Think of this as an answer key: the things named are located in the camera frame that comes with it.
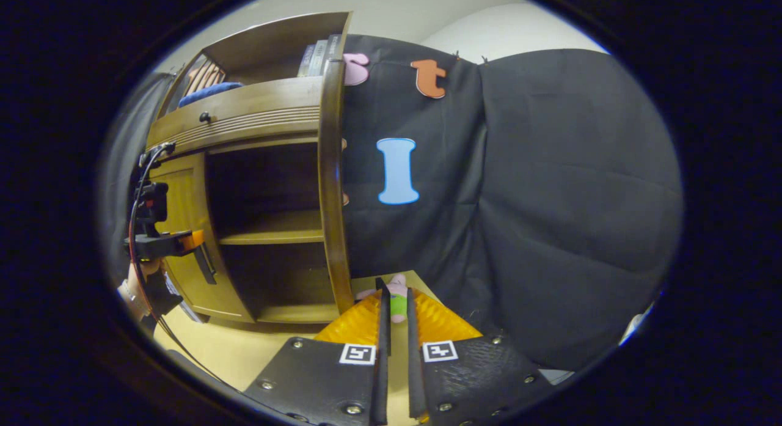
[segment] stuffed toy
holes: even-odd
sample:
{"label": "stuffed toy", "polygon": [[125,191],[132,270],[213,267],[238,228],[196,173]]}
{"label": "stuffed toy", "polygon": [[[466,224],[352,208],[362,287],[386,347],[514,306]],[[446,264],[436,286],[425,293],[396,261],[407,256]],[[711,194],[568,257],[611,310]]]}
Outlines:
{"label": "stuffed toy", "polygon": [[[386,284],[389,292],[391,292],[391,322],[401,323],[407,318],[407,278],[402,273],[397,273],[391,278],[391,281]],[[376,290],[364,290],[356,295],[356,298],[361,300]]]}

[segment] black cable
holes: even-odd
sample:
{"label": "black cable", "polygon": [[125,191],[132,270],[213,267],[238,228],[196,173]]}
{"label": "black cable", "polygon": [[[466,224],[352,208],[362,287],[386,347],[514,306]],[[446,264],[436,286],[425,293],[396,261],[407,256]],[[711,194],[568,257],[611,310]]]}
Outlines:
{"label": "black cable", "polygon": [[185,354],[187,354],[190,357],[190,359],[193,360],[193,362],[198,364],[199,367],[201,367],[204,370],[206,370],[206,372],[209,373],[218,382],[226,385],[227,387],[229,387],[230,389],[233,389],[234,391],[239,392],[239,390],[237,390],[237,389],[235,389],[235,387],[227,384],[225,381],[223,381],[223,379],[219,378],[217,376],[217,374],[215,374],[211,370],[209,370],[209,368],[204,367],[204,365],[201,364],[201,362],[199,362],[199,360],[196,359],[196,357],[193,357],[193,354],[191,354],[190,351],[188,351],[188,349],[185,348],[184,345],[182,345],[182,343],[179,341],[179,339],[176,337],[176,335],[174,335],[174,332],[171,331],[170,326],[168,326],[168,323],[163,319],[163,315],[156,315],[155,314],[155,310],[153,309],[152,304],[149,303],[149,299],[147,298],[146,291],[144,290],[144,276],[143,276],[143,272],[142,272],[142,264],[141,264],[141,261],[139,260],[139,257],[136,256],[136,253],[135,253],[135,218],[136,218],[136,212],[139,209],[139,207],[141,206],[139,201],[140,201],[141,195],[142,195],[142,187],[144,186],[144,182],[145,182],[145,180],[147,178],[149,170],[152,169],[153,164],[155,163],[157,158],[159,158],[160,154],[164,153],[167,150],[173,150],[173,147],[174,147],[173,142],[171,142],[171,144],[162,144],[162,145],[159,146],[159,149],[156,150],[154,152],[154,154],[151,155],[151,158],[149,158],[149,162],[147,163],[146,168],[144,169],[144,172],[142,173],[142,175],[141,175],[141,177],[139,179],[139,184],[137,184],[137,189],[136,189],[136,193],[135,193],[136,195],[135,195],[135,198],[133,200],[133,207],[131,208],[131,219],[130,219],[130,223],[129,223],[129,226],[128,226],[128,247],[130,249],[131,262],[133,263],[133,267],[134,267],[134,270],[135,270],[135,273],[136,273],[136,278],[139,281],[139,289],[142,292],[142,297],[144,298],[146,306],[149,309],[149,314],[151,314],[152,317],[156,320],[156,322],[160,325],[160,328],[162,328],[163,331],[166,334],[168,334],[168,336],[171,338],[171,340],[173,340],[174,343],[176,343],[179,346],[179,348],[181,348],[182,351],[184,351]]}

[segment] screw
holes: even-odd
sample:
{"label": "screw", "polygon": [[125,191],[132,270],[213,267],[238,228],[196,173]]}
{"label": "screw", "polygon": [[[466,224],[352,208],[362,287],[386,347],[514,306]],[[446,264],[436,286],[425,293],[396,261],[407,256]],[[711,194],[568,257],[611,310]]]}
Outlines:
{"label": "screw", "polygon": [[361,409],[361,406],[356,405],[350,405],[349,407],[345,408],[345,412],[347,412],[350,415],[358,415],[361,414],[364,410]]}

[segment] white wall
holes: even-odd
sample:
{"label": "white wall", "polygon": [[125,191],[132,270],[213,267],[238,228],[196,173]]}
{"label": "white wall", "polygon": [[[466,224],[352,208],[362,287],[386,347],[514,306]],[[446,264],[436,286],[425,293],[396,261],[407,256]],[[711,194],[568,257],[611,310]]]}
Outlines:
{"label": "white wall", "polygon": [[550,48],[586,48],[606,53],[603,47],[569,23],[531,2],[506,4],[467,15],[418,44],[442,52],[459,51],[461,58],[481,64],[516,53]]}
{"label": "white wall", "polygon": [[158,64],[159,72],[178,70],[206,45],[256,24],[305,13],[354,11],[349,33],[421,43],[458,19],[525,0],[254,0],[182,44]]}

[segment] orange padding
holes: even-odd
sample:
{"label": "orange padding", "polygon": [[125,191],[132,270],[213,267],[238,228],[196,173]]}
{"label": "orange padding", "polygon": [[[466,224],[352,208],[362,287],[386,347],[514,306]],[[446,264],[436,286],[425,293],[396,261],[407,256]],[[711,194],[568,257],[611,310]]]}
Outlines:
{"label": "orange padding", "polygon": [[469,322],[450,311],[438,301],[413,289],[415,298],[415,317],[418,318],[418,347],[424,342],[444,342],[445,340],[466,340],[481,337],[480,331]]}
{"label": "orange padding", "polygon": [[180,240],[182,242],[182,246],[185,248],[185,251],[191,251],[203,244],[203,231],[193,231],[192,234],[188,235],[187,237],[182,237]]}
{"label": "orange padding", "polygon": [[377,345],[381,293],[382,290],[377,290],[373,295],[369,295],[355,306],[350,307],[344,314],[322,329],[315,336],[315,340]]}

